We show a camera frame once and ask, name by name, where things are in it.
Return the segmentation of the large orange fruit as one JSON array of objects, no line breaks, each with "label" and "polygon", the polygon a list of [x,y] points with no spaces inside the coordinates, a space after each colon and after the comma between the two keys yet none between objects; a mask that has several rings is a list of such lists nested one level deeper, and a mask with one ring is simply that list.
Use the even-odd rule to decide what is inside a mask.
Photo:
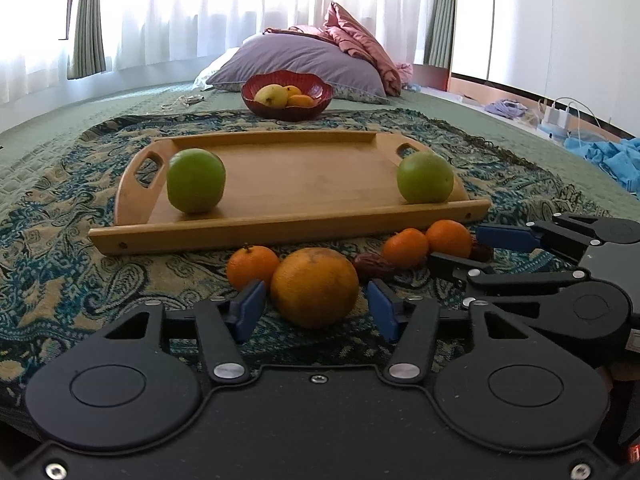
[{"label": "large orange fruit", "polygon": [[352,312],[359,294],[358,274],[333,249],[303,248],[282,260],[270,292],[280,315],[303,328],[318,328]]}]

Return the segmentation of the left green curtain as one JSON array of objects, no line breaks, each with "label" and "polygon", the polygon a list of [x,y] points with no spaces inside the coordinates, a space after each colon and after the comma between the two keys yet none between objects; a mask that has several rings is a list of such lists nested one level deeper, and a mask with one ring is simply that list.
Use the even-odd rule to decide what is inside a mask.
[{"label": "left green curtain", "polygon": [[65,39],[72,42],[67,78],[77,80],[106,71],[101,0],[66,0]]}]

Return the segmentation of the yellow mango in bowl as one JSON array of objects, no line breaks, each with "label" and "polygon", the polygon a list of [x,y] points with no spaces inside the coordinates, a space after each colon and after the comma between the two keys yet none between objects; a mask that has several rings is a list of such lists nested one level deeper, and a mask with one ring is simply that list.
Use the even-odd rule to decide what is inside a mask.
[{"label": "yellow mango in bowl", "polygon": [[274,110],[282,110],[288,102],[288,92],[280,84],[267,84],[255,93],[254,101]]}]

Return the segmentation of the front orange in bowl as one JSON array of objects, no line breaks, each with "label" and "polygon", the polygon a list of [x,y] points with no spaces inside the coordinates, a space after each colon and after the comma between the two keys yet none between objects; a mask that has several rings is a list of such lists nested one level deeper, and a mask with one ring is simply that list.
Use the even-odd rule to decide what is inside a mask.
[{"label": "front orange in bowl", "polygon": [[291,94],[286,102],[287,107],[300,107],[300,108],[313,108],[317,105],[317,102],[311,96],[306,94]]}]

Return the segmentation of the green apple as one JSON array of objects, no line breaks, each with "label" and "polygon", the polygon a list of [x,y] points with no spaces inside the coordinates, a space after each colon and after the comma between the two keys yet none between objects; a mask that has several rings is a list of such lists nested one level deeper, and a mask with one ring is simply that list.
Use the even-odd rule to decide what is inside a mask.
[{"label": "green apple", "polygon": [[415,152],[404,158],[396,180],[399,193],[409,204],[443,203],[454,189],[451,166],[429,152]]},{"label": "green apple", "polygon": [[216,154],[204,148],[182,150],[169,161],[169,203],[184,214],[205,214],[221,201],[226,177],[224,163]]}]

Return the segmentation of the small mandarin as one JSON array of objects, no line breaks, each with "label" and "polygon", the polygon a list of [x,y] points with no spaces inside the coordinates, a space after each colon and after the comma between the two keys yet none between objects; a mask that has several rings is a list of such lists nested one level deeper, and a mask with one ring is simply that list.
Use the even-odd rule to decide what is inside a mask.
[{"label": "small mandarin", "polygon": [[424,263],[429,250],[425,234],[408,228],[386,240],[382,256],[395,268],[410,269]]},{"label": "small mandarin", "polygon": [[242,290],[255,280],[269,287],[280,264],[278,256],[268,247],[245,245],[237,250],[226,266],[227,280],[236,290]]},{"label": "small mandarin", "polygon": [[425,231],[425,237],[431,252],[440,252],[459,258],[469,258],[471,255],[472,234],[457,221],[438,220]]}]

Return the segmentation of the pink blanket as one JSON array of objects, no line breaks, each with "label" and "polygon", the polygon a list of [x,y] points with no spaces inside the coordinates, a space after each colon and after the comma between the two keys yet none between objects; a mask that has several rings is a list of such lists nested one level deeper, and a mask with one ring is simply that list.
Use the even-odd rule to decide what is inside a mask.
[{"label": "pink blanket", "polygon": [[302,36],[334,44],[352,58],[370,63],[378,72],[383,89],[388,96],[400,96],[401,89],[410,82],[413,75],[413,68],[408,63],[394,62],[375,36],[335,1],[329,4],[324,22],[320,27],[309,25],[294,25],[287,29],[267,27],[262,33]]}]

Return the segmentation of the brown date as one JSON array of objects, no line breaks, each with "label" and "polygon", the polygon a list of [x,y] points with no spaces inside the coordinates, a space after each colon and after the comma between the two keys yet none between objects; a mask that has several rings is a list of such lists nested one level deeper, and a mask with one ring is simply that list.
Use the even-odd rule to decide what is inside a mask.
[{"label": "brown date", "polygon": [[374,252],[363,252],[356,255],[352,264],[360,278],[384,278],[394,270],[394,267],[384,257]]}]

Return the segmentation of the green quilted bedspread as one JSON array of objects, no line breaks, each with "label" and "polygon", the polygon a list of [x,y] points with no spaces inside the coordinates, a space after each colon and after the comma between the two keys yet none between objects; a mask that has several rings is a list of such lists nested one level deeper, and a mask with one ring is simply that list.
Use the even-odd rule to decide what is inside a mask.
[{"label": "green quilted bedspread", "polygon": [[[416,110],[428,118],[443,120],[469,136],[484,140],[486,148],[503,148],[515,156],[560,177],[570,189],[568,196],[582,193],[587,200],[616,217],[637,220],[639,201],[611,177],[589,162],[570,154],[549,140],[538,138],[517,125],[461,104],[428,94],[405,92],[385,104],[333,101],[328,112],[341,110]],[[89,128],[125,115],[182,115],[246,107],[237,93],[196,91],[188,84],[160,86],[114,94],[64,106],[1,133],[1,210],[7,211],[23,192]]]}]

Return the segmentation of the left green apple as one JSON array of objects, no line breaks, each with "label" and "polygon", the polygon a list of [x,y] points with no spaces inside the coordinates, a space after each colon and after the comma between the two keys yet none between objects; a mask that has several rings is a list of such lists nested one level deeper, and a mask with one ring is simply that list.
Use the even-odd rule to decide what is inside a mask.
[{"label": "left green apple", "polygon": [[169,161],[169,203],[184,214],[205,214],[221,201],[226,177],[224,163],[216,154],[204,148],[182,150]]}]

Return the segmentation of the blue cloth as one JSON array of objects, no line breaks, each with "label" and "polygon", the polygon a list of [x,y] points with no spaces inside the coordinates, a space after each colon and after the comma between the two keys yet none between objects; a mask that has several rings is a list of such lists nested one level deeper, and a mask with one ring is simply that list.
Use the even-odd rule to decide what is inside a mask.
[{"label": "blue cloth", "polygon": [[564,148],[590,164],[597,166],[627,192],[640,191],[640,140],[620,140],[618,143],[587,142],[577,138],[564,141]]}]

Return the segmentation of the wooden serving tray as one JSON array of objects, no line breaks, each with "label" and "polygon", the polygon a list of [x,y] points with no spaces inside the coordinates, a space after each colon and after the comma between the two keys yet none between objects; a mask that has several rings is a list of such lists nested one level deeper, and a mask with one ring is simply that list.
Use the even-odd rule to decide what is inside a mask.
[{"label": "wooden serving tray", "polygon": [[[206,148],[227,170],[224,196],[199,216],[171,206],[171,157]],[[158,138],[130,160],[115,198],[114,222],[88,237],[104,255],[273,245],[424,229],[439,219],[474,222],[491,201],[462,182],[443,204],[409,205],[396,184],[405,148],[428,146],[396,132],[265,130]]]}]

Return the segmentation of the purple pillow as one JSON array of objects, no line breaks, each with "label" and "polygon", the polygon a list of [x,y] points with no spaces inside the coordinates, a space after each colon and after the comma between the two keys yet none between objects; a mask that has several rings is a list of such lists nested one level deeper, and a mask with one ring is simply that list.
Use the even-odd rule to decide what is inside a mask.
[{"label": "purple pillow", "polygon": [[337,99],[384,104],[387,96],[371,63],[314,37],[267,34],[224,52],[196,76],[193,87],[238,92],[250,77],[289,70],[313,74],[333,88]]}]

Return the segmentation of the right green curtain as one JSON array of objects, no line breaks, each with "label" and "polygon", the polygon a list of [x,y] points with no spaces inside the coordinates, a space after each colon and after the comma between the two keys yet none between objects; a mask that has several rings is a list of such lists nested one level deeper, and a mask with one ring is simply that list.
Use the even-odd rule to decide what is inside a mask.
[{"label": "right green curtain", "polygon": [[456,3],[457,0],[433,0],[425,38],[424,64],[450,69]]}]

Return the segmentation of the white sheer curtain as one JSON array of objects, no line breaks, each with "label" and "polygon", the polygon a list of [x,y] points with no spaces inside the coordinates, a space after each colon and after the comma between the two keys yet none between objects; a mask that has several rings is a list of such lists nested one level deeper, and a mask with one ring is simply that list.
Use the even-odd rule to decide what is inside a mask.
[{"label": "white sheer curtain", "polygon": [[[267,27],[319,26],[335,1],[397,62],[425,48],[432,0],[101,0],[106,71],[213,58]],[[69,82],[66,0],[1,0],[1,99]]]}]

